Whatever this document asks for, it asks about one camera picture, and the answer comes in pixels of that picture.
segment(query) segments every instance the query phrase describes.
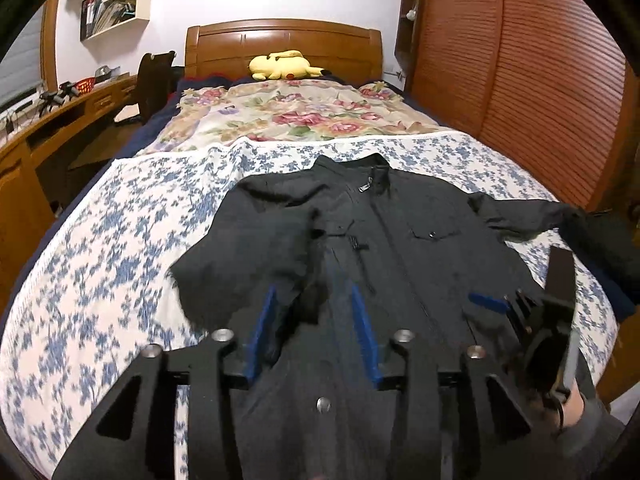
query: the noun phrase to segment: zipper pull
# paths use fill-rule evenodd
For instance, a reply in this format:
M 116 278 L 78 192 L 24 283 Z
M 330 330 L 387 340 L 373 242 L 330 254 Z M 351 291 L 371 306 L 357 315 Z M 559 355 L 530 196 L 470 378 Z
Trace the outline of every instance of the zipper pull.
M 360 186 L 358 188 L 358 191 L 361 193 L 364 193 L 367 189 L 369 189 L 371 187 L 371 183 L 373 182 L 373 177 L 369 177 L 367 179 L 367 183 L 364 186 Z

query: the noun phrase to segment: wooden desk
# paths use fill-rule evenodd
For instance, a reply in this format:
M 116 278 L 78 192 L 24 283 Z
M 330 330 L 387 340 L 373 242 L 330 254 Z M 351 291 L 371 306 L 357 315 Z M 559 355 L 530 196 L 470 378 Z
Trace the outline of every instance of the wooden desk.
M 36 168 L 73 136 L 121 106 L 136 87 L 124 77 L 73 99 L 0 148 L 0 312 L 20 269 L 55 220 Z

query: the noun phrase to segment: white wall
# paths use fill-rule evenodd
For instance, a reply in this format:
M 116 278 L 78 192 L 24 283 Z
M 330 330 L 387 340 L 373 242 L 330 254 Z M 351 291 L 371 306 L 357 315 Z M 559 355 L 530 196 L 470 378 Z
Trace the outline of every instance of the white wall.
M 124 25 L 94 41 L 79 41 L 81 0 L 60 0 L 56 24 L 58 81 L 92 76 L 101 65 L 137 73 L 146 52 L 175 50 L 184 64 L 191 25 L 250 18 L 303 18 L 376 28 L 382 32 L 384 70 L 399 70 L 394 57 L 400 0 L 151 0 L 151 21 Z M 398 84 L 394 76 L 385 76 Z

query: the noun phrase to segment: blue gripper pad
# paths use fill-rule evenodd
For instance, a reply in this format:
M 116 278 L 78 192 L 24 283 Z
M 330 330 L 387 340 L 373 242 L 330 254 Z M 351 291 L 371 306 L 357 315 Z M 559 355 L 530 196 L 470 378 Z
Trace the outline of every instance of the blue gripper pad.
M 249 381 L 249 384 L 253 383 L 254 379 L 260 374 L 262 356 L 264 355 L 271 325 L 275 318 L 276 304 L 276 288 L 271 285 L 262 304 L 262 311 L 260 312 L 254 333 L 251 336 L 249 344 L 246 346 L 244 376 Z
M 478 306 L 482 306 L 487 310 L 493 310 L 498 314 L 506 314 L 509 310 L 509 305 L 504 300 L 496 300 L 491 296 L 483 296 L 482 294 L 476 294 L 474 292 L 469 293 L 469 301 L 475 303 Z
M 355 285 L 351 289 L 351 306 L 353 309 L 353 328 L 360 345 L 365 373 L 373 385 L 377 387 L 382 380 L 382 373 L 378 368 L 378 342 L 373 335 L 364 300 Z

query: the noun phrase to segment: floral blanket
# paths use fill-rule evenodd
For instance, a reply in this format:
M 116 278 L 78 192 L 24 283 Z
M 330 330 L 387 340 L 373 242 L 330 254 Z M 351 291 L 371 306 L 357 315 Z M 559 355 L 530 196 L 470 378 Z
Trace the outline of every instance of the floral blanket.
M 471 136 L 445 131 L 327 142 L 214 144 L 188 153 L 116 160 L 46 247 L 8 314 L 0 344 L 0 413 L 20 452 L 50 478 L 92 409 L 144 345 L 196 344 L 167 270 L 209 229 L 242 178 L 311 167 L 319 155 L 380 153 L 397 170 L 430 174 L 498 199 L 554 197 L 513 161 Z M 554 231 L 511 244 L 544 283 Z M 594 380 L 617 325 L 600 285 L 577 262 L 580 348 Z M 187 391 L 177 399 L 175 477 L 187 471 Z
M 327 80 L 276 80 L 227 90 L 186 90 L 178 113 L 139 155 L 184 152 L 213 142 L 332 140 L 444 130 L 402 102 L 385 82 L 360 88 Z

